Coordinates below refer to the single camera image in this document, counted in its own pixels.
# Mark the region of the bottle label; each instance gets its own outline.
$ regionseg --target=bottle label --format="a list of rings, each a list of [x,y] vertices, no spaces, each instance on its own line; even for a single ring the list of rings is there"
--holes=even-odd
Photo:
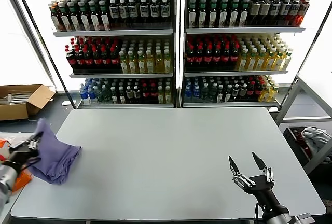
[[[104,28],[106,31],[109,31],[109,20],[108,20],[108,15],[103,14],[102,15],[102,20],[103,20],[103,24],[104,24]]]
[[[261,66],[263,65],[263,61],[264,61],[264,59],[259,59],[257,61],[257,65],[256,65],[256,70],[257,71],[261,70]]]
[[[145,73],[144,62],[139,62],[140,73]]]
[[[94,61],[95,65],[101,65],[101,64],[103,64],[103,60],[102,59],[94,59],[93,61]]]
[[[127,6],[119,6],[119,11],[120,11],[120,17],[122,18],[129,17],[129,11]]]
[[[238,57],[230,57],[231,62],[236,62],[238,60]]]
[[[54,27],[56,28],[57,31],[59,31],[60,30],[60,23],[59,23],[58,18],[55,17],[55,16],[52,16],[51,19],[53,21]]]
[[[158,18],[160,16],[160,9],[159,9],[159,5],[151,5],[151,16],[153,18]]]
[[[171,96],[170,95],[165,95],[165,98],[166,98],[166,103],[167,104],[170,104],[171,103]]]
[[[71,31],[71,24],[69,23],[68,17],[67,16],[62,16],[61,19],[62,19],[62,22],[63,22],[66,30]]]
[[[81,19],[82,19],[82,22],[83,22],[83,26],[85,28],[86,31],[90,31],[90,24],[89,24],[89,20],[88,20],[88,17],[85,16],[85,15],[82,15],[81,16]]]
[[[96,15],[91,15],[91,20],[93,23],[93,27],[96,31],[99,31],[99,22],[98,22],[98,17]]]
[[[227,12],[223,11],[223,12],[220,13],[219,28],[225,27],[226,17],[227,17]]]
[[[268,64],[266,65],[266,70],[271,70],[274,59],[269,59]]]
[[[259,9],[259,14],[262,16],[266,16],[269,13],[271,4],[261,4]]]
[[[78,23],[77,17],[71,16],[71,20],[73,22],[73,26],[74,26],[75,30],[79,31],[79,23]]]
[[[112,96],[113,104],[118,104],[118,97]]]
[[[216,22],[216,17],[217,17],[217,13],[216,12],[210,13],[209,28],[213,28],[214,27],[214,24]]]
[[[204,62],[211,62],[212,57],[204,57]]]
[[[205,25],[205,17],[206,17],[206,13],[205,13],[205,12],[201,12],[201,13],[199,13],[198,28],[204,28],[204,25]]]
[[[229,27],[235,27],[235,22],[237,20],[238,17],[238,12],[237,11],[233,11],[230,15],[230,20],[229,20]]]
[[[161,16],[163,18],[167,18],[170,16],[170,6],[167,5],[160,5],[160,9],[161,9]]]
[[[116,7],[109,7],[109,11],[110,11],[110,16],[113,18],[113,19],[117,19],[120,17],[120,14],[119,14],[119,8],[116,6]]]
[[[280,4],[271,4],[270,15],[276,16],[279,13]]]
[[[146,65],[147,65],[147,72],[149,74],[152,74],[154,72],[154,67],[153,67],[152,62],[146,62]]]
[[[141,17],[148,18],[149,17],[149,6],[148,5],[140,5]]]
[[[213,62],[219,62],[220,61],[220,57],[213,57]]]
[[[129,63],[129,68],[130,68],[130,72],[132,74],[136,74],[136,68],[135,68],[135,63],[134,62]]]
[[[244,70],[244,66],[245,66],[246,62],[247,62],[247,60],[241,60],[240,66],[239,66],[239,71],[243,71]]]
[[[158,102],[159,102],[159,104],[163,104],[164,103],[164,96],[159,95],[158,96]]]
[[[121,67],[122,67],[122,72],[124,74],[127,74],[128,73],[127,64],[125,62],[121,62]]]
[[[260,8],[260,4],[251,4],[250,15],[252,15],[252,16],[258,15],[259,8]]]
[[[171,61],[165,61],[165,72],[169,73],[171,71]]]
[[[230,99],[230,93],[225,95],[225,102],[229,101],[229,99]]]
[[[195,28],[195,18],[196,18],[195,12],[189,13],[189,28]]]
[[[295,16],[299,11],[300,4],[292,4],[292,7],[289,10],[289,15]]]
[[[113,65],[117,65],[120,63],[120,59],[119,58],[116,58],[116,59],[111,59],[111,62]]]
[[[290,4],[281,4],[280,10],[279,10],[279,15],[287,15],[289,12],[289,9],[291,8]]]
[[[109,65],[110,64],[110,59],[103,59],[103,63],[105,65]]]
[[[222,55],[222,56],[220,57],[220,59],[221,59],[222,62],[228,62],[229,57]]]
[[[255,62],[256,62],[255,59],[250,60],[249,66],[248,66],[248,71],[251,71],[254,69]]]
[[[121,104],[125,104],[126,103],[126,97],[120,96],[120,100],[121,100]]]
[[[223,95],[222,94],[218,94],[218,96],[217,96],[217,102],[221,103],[222,100],[223,100]]]
[[[243,11],[240,16],[240,22],[239,22],[239,27],[244,27],[245,26],[245,20],[247,19],[248,12]]]

